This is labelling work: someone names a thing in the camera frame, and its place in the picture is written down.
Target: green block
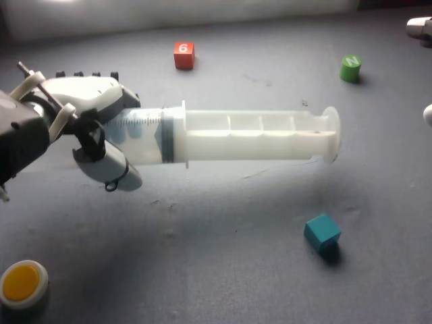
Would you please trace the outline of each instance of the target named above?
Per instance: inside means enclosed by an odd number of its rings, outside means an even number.
[[[342,59],[340,78],[346,82],[356,83],[360,80],[362,58],[358,55],[347,55]]]
[[[308,221],[304,227],[304,237],[318,252],[336,244],[341,233],[336,223],[324,213]]]

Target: number 6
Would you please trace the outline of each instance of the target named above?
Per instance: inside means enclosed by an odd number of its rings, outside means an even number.
[[[180,52],[182,52],[182,53],[187,52],[187,51],[188,51],[188,45],[187,45],[187,44],[181,44],[181,45],[178,47],[178,50],[179,50]]]

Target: orange button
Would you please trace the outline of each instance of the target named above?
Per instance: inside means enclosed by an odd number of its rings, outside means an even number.
[[[12,269],[3,282],[5,297],[20,302],[30,297],[39,284],[39,274],[31,265],[22,265]]]
[[[175,68],[179,70],[192,70],[195,64],[194,43],[177,43],[174,48]]]

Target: syringe barrel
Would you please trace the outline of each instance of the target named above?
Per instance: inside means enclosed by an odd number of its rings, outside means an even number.
[[[334,107],[320,116],[308,111],[178,111],[172,124],[174,163],[308,160],[315,155],[333,161],[340,149]]]

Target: large plastic syringe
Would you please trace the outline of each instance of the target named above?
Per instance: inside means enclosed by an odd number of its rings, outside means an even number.
[[[105,126],[107,140],[130,163],[218,160],[333,161],[340,149],[338,112],[187,111],[181,107],[129,109]]]

